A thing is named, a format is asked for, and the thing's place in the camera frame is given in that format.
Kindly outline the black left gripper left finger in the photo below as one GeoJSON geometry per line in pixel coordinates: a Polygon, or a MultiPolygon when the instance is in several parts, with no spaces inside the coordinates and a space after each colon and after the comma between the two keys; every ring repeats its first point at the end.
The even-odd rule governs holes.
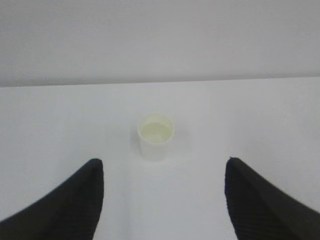
{"type": "Polygon", "coordinates": [[[92,240],[103,201],[103,162],[94,158],[43,198],[2,220],[0,238],[92,240]]]}

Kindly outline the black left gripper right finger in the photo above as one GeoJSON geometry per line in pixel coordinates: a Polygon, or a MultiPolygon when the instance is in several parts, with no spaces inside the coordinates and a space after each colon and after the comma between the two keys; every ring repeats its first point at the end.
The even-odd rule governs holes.
{"type": "Polygon", "coordinates": [[[267,181],[241,159],[225,167],[224,194],[239,240],[318,240],[320,214],[267,181]]]}

